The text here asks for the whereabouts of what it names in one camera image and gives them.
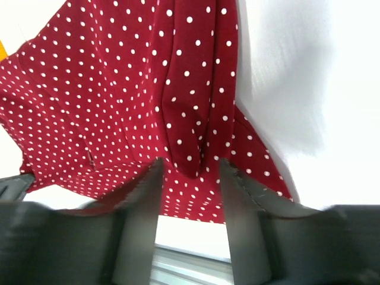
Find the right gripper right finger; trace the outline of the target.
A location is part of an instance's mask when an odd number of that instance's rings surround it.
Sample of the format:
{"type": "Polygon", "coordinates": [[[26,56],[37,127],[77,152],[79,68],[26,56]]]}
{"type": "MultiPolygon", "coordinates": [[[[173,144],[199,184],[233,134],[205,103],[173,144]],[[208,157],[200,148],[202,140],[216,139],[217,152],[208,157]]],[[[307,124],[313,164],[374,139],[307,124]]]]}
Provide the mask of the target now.
{"type": "Polygon", "coordinates": [[[294,203],[220,162],[220,187],[235,284],[271,284],[286,277],[275,234],[263,227],[271,218],[304,219],[318,210],[294,203]]]}

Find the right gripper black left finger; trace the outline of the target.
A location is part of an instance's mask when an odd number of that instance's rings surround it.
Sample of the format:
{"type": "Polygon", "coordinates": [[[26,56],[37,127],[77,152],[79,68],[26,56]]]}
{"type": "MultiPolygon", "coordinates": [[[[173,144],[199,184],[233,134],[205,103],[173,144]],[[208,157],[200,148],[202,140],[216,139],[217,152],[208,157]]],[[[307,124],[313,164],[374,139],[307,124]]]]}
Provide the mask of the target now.
{"type": "Polygon", "coordinates": [[[149,284],[162,198],[163,160],[131,182],[83,209],[86,216],[110,214],[112,227],[98,277],[80,284],[149,284]]]}

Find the red polka dot cloth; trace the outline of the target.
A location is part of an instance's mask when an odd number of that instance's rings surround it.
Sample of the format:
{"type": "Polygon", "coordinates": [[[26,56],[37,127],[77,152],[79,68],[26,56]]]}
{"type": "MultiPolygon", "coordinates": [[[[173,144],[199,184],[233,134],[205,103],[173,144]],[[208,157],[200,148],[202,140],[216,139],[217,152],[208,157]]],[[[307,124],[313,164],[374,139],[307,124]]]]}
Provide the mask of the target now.
{"type": "Polygon", "coordinates": [[[99,199],[164,160],[161,214],[222,223],[219,162],[290,198],[235,104],[235,1],[66,1],[1,62],[1,125],[36,191],[99,199]]]}

